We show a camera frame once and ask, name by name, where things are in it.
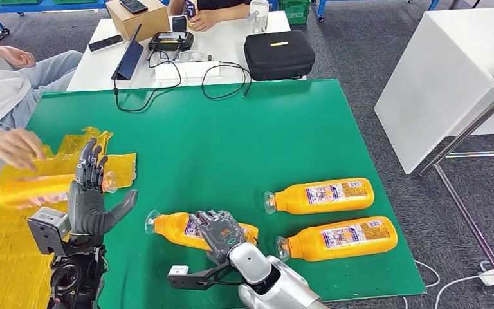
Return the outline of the person's left hand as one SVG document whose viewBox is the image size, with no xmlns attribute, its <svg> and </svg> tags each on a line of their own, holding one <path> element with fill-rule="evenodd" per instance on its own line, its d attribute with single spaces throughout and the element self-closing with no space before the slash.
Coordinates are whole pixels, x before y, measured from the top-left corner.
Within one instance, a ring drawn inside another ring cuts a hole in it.
<svg viewBox="0 0 494 309">
<path fill-rule="evenodd" d="M 219 22 L 216 10 L 202 10 L 189 20 L 190 29 L 195 32 L 204 32 Z"/>
<path fill-rule="evenodd" d="M 0 57 L 16 68 L 31 68 L 36 65 L 31 53 L 11 46 L 0 46 Z"/>
</svg>

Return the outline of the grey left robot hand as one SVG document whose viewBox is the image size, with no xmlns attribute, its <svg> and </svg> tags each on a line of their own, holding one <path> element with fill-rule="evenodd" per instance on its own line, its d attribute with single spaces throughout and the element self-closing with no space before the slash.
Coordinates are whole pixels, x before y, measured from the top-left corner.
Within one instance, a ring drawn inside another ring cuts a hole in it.
<svg viewBox="0 0 494 309">
<path fill-rule="evenodd" d="M 99 158 L 101 151 L 96 139 L 90 138 L 80 152 L 68 194 L 68 217 L 74 234 L 106 234 L 131 212 L 138 199 L 138 190 L 131 189 L 119 204 L 105 209 L 102 183 L 108 157 Z"/>
</svg>

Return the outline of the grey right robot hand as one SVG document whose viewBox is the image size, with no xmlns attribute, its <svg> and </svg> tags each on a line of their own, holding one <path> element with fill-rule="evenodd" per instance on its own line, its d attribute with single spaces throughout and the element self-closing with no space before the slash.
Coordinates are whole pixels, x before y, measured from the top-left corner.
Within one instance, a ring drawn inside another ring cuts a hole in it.
<svg viewBox="0 0 494 309">
<path fill-rule="evenodd" d="M 246 242 L 244 229 L 227 211 L 197 211 L 189 218 L 210 248 L 208 257 L 217 265 L 225 263 L 230 251 Z"/>
</svg>

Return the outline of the person's right hand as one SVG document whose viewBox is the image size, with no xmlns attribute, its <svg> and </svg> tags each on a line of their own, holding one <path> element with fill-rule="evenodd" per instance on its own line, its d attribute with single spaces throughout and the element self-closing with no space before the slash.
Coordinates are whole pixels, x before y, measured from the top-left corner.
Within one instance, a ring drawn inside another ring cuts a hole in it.
<svg viewBox="0 0 494 309">
<path fill-rule="evenodd" d="M 25 129 L 0 131 L 0 159 L 17 169 L 35 170 L 35 160 L 45 159 L 38 136 Z"/>
</svg>

